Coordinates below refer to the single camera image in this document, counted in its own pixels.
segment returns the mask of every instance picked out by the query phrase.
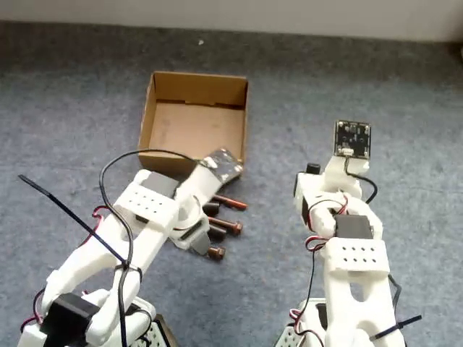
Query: circuit board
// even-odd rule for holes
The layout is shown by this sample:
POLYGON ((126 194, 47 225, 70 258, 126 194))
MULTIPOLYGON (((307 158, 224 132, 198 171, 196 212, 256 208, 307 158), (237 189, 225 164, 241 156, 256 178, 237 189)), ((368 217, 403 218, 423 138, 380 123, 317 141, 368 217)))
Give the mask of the circuit board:
POLYGON ((370 159, 371 125, 357 121, 337 121, 334 127, 334 155, 370 159))

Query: screw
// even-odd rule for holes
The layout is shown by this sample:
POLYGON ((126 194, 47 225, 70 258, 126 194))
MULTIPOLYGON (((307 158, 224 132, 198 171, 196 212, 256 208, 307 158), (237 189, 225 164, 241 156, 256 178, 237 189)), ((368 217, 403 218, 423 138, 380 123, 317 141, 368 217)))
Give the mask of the screw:
POLYGON ((228 206, 228 207, 235 207, 238 210, 246 210, 247 209, 247 204, 245 204, 244 202, 233 200, 233 199, 230 199, 228 197, 223 197, 221 195, 214 195, 213 200, 222 202, 225 206, 228 206))
POLYGON ((222 260, 225 257, 225 249, 223 247, 209 247, 208 256, 214 260, 222 260))
POLYGON ((209 217, 209 223, 213 223, 218 226, 223 226, 227 230, 231 231, 231 233, 234 234, 235 236, 240 235, 243 230, 243 224, 241 222, 233 223, 227 220, 209 217))

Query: open cardboard box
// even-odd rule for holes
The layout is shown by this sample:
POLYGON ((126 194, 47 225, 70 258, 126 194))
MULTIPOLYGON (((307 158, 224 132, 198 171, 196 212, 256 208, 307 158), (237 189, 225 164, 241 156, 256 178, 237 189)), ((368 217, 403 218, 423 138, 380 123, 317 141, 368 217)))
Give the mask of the open cardboard box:
MULTIPOLYGON (((225 147, 244 164, 247 84, 244 77, 154 72, 139 149, 173 150, 201 159, 225 147)), ((141 153, 139 158, 143 167, 164 174, 188 174, 194 167, 163 153, 141 153)))

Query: gray carpet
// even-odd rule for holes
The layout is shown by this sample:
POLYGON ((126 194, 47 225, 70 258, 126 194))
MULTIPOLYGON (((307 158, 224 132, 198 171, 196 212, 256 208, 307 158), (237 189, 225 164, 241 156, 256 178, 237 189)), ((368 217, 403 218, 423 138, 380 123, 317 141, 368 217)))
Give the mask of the gray carpet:
MULTIPOLYGON (((296 172, 326 164, 336 119, 373 123, 369 176, 408 346, 463 340, 463 69, 444 45, 122 27, 0 24, 0 312, 16 346, 34 293, 85 232, 21 183, 27 174, 92 223, 98 172, 137 145, 155 69, 246 75, 246 173, 226 189, 250 204, 221 264, 166 244, 140 295, 182 346, 272 346, 307 290, 307 233, 292 206, 296 172), (199 46, 198 40, 204 40, 199 46)), ((109 175, 114 199, 136 159, 109 175)), ((322 296, 320 263, 314 294, 322 296)), ((111 284, 112 272, 89 281, 111 284)))

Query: robotic arm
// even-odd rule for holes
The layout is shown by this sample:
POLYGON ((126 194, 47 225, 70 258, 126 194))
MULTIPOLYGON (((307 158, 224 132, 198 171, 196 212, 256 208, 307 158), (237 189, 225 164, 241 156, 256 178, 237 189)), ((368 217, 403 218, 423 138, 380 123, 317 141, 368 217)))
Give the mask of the robotic arm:
POLYGON ((368 205, 377 186, 361 176, 369 169, 370 134, 369 124, 338 121, 334 155, 325 171, 309 163, 297 174, 294 203, 303 223, 317 234, 307 239, 306 248, 313 259, 320 251, 326 298, 310 298, 309 289, 307 300, 291 310, 294 324, 286 326, 276 347, 406 346, 389 288, 383 226, 368 205), (375 189, 366 202, 360 180, 375 189), (320 243, 309 247, 313 241, 320 243), (355 286, 359 299, 352 293, 355 286))
MULTIPOLYGON (((143 335, 147 316, 151 324, 156 315, 155 308, 137 298, 137 293, 143 274, 159 249, 169 238, 181 249, 191 248, 206 255, 211 243, 202 206, 241 171, 242 166, 232 154, 221 149, 198 163, 181 184, 159 173, 141 170, 115 202, 114 208, 137 234, 122 288, 124 310, 137 308, 126 315, 128 345, 143 335)), ((126 231, 113 214, 100 222, 96 233, 117 254, 127 254, 126 231)), ((18 346, 120 346, 118 291, 122 271, 121 261, 96 237, 91 237, 47 278, 41 305, 43 323, 27 326, 18 346), (71 293, 78 284, 108 267, 116 270, 110 291, 100 290, 82 297, 71 293)))

